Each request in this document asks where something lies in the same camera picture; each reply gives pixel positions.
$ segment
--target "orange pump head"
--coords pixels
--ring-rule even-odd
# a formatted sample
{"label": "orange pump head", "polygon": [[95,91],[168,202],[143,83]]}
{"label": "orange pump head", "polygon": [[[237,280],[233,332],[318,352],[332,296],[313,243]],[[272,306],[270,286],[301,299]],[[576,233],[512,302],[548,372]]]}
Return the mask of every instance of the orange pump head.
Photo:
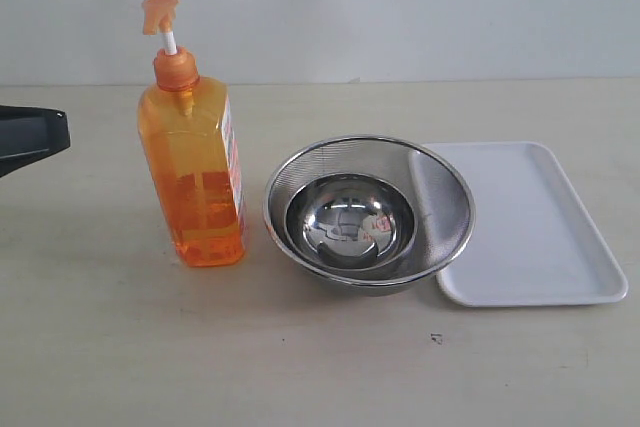
{"label": "orange pump head", "polygon": [[142,33],[154,35],[160,30],[164,49],[158,51],[153,61],[158,87],[164,90],[187,90],[198,79],[196,60],[184,47],[176,46],[173,37],[173,19],[178,0],[144,0],[144,26]]}

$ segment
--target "mesh strainer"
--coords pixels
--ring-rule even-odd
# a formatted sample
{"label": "mesh strainer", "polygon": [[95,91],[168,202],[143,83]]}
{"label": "mesh strainer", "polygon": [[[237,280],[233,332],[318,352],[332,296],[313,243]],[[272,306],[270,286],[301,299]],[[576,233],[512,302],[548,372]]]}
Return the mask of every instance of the mesh strainer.
{"label": "mesh strainer", "polygon": [[[415,241],[398,269],[374,279],[339,275],[302,257],[292,245],[286,230],[292,200],[318,179],[344,174],[388,183],[414,210]],[[447,266],[465,248],[475,220],[471,192],[447,161],[417,144],[373,135],[328,139],[298,151],[271,176],[263,208],[267,229],[285,254],[323,279],[372,294],[403,290]]]}

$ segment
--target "small black speck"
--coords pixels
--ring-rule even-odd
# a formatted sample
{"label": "small black speck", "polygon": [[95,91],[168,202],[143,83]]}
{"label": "small black speck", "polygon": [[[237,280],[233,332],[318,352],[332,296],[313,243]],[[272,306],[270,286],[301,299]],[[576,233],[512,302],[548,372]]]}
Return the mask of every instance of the small black speck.
{"label": "small black speck", "polygon": [[431,334],[431,340],[438,345],[442,345],[444,343],[444,337],[442,334]]}

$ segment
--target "pump dispenser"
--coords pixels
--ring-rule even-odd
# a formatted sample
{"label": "pump dispenser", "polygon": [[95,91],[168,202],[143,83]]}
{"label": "pump dispenser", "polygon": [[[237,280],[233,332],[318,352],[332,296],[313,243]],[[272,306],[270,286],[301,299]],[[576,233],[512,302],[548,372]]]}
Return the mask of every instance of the pump dispenser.
{"label": "pump dispenser", "polygon": [[177,46],[178,0],[145,0],[143,33],[160,31],[156,84],[142,94],[138,131],[173,244],[189,266],[233,264],[246,249],[245,206],[227,86],[199,75]]}

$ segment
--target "bottle label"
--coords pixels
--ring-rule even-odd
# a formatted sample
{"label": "bottle label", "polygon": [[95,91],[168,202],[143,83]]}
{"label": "bottle label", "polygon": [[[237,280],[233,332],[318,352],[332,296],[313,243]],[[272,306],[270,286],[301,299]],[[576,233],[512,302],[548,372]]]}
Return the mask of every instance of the bottle label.
{"label": "bottle label", "polygon": [[233,201],[235,202],[236,212],[238,213],[238,224],[244,232],[244,196],[242,193],[242,173],[240,172],[240,163],[238,160],[238,144],[233,133],[233,125],[231,123],[231,105],[229,96],[225,102],[224,115],[222,116],[222,141],[224,143],[227,155],[227,166],[229,168],[229,179],[231,190],[233,192]]}

